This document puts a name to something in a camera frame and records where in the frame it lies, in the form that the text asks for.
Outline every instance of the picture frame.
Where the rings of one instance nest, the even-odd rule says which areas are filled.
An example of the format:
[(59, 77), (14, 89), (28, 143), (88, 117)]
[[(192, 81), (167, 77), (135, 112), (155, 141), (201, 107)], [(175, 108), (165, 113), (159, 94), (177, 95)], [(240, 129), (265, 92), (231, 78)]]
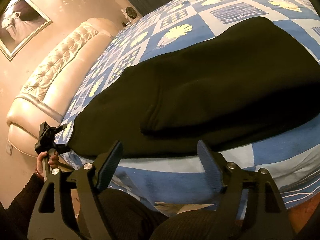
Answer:
[(0, 50), (12, 61), (39, 32), (52, 23), (31, 0), (17, 0), (0, 16)]

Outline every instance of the folded black clothing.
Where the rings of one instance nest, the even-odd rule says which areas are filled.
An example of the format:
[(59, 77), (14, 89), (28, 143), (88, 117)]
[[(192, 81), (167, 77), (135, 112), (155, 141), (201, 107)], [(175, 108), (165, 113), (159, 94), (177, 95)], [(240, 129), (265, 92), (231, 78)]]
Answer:
[(95, 157), (114, 141), (124, 158), (196, 154), (288, 131), (320, 113), (320, 66), (264, 17), (214, 39), (126, 68), (76, 117), (68, 145)]

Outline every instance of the beige wall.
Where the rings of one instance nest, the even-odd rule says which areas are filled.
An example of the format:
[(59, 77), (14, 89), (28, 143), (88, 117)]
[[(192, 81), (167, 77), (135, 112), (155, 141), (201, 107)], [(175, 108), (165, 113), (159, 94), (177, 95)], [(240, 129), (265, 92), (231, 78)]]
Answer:
[(23, 84), (43, 58), (71, 31), (91, 17), (104, 17), (119, 28), (125, 18), (121, 8), (127, 0), (31, 0), (53, 23), (37, 34), (9, 62), (0, 52), (0, 201), (8, 207), (35, 169), (35, 158), (17, 150), (5, 153), (8, 127), (6, 115)]

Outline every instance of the bed sheet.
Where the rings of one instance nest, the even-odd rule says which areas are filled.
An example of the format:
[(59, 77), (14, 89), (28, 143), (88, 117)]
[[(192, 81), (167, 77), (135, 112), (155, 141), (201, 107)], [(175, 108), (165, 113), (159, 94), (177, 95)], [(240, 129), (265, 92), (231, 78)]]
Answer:
[[(319, 62), (320, 18), (309, 0), (173, 0), (119, 32), (85, 77), (62, 122), (68, 126), (56, 135), (56, 143), (68, 142), (75, 117), (126, 67), (213, 39), (239, 21), (256, 16), (287, 31)], [(241, 168), (267, 168), (290, 208), (320, 191), (319, 150), (320, 115), (286, 133), (222, 154)], [(73, 151), (61, 157), (75, 169), (93, 162)], [(207, 209), (217, 206), (216, 192), (206, 182), (197, 156), (121, 160), (109, 187), (168, 216), (181, 204), (209, 205)], [(244, 215), (246, 194), (244, 191), (238, 218)]]

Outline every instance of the red bracelet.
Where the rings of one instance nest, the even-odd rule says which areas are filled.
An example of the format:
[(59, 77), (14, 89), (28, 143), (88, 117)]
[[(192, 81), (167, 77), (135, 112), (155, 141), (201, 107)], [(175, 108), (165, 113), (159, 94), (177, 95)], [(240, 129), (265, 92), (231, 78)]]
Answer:
[(42, 180), (44, 181), (44, 177), (39, 173), (39, 171), (36, 169), (35, 174)]

